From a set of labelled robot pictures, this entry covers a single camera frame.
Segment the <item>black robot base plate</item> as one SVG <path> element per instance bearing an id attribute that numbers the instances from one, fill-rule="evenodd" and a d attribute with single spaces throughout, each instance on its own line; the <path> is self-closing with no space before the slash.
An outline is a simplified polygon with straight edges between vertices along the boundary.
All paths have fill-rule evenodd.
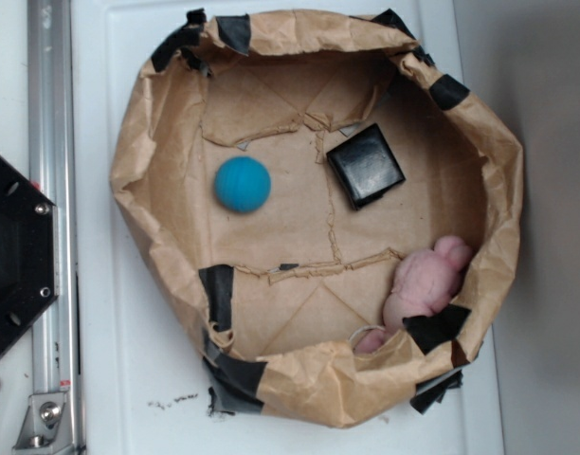
<path id="1" fill-rule="evenodd" d="M 0 359 L 57 297 L 55 215 L 0 155 Z"/>

